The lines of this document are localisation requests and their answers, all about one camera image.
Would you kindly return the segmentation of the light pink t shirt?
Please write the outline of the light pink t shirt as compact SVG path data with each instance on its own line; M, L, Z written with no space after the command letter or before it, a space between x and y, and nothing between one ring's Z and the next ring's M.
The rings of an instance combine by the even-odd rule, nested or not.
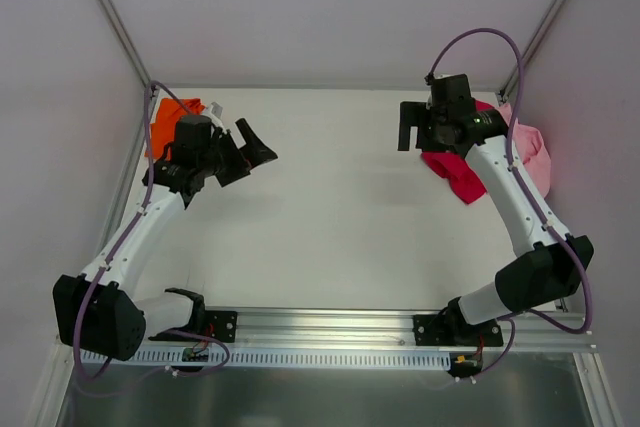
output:
M526 171L540 194L546 198L551 188L551 158L541 132L515 122L513 140Z

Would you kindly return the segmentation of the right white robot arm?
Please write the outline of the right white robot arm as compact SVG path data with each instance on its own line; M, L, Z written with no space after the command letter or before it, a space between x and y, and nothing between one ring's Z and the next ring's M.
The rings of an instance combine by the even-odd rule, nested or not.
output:
M452 299L424 332L457 345L475 341L499 318L528 312L583 286L594 248L553 214L519 164L508 125L495 109L479 110L466 75L428 75L430 98L400 105L398 148L448 152L475 173L507 229L515 258L484 287Z

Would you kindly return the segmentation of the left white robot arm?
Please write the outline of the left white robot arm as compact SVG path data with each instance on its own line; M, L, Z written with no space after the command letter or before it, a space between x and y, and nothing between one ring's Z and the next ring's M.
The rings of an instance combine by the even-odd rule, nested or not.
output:
M277 159L245 119L236 126L243 146L208 116L177 121L173 140L145 172L146 189L132 215L80 274L56 281L53 301L62 343L75 352L126 361L145 339L202 335L207 315L202 295L182 288L139 302L131 295L170 221L186 211L208 178L225 187Z

